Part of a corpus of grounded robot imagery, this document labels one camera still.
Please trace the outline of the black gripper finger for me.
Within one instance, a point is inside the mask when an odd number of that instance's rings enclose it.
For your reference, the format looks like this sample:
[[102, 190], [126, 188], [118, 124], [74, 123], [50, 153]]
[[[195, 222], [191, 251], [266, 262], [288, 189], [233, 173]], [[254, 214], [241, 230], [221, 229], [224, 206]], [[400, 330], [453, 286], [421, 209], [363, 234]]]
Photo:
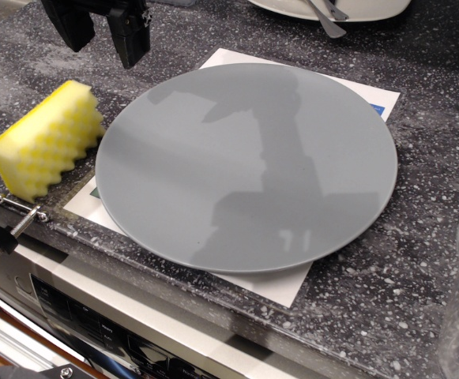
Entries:
[[125, 69], [150, 51], [151, 13], [146, 1], [103, 1], [111, 38]]
[[41, 0], [41, 3], [63, 41], [74, 52], [95, 36], [92, 18], [83, 1]]

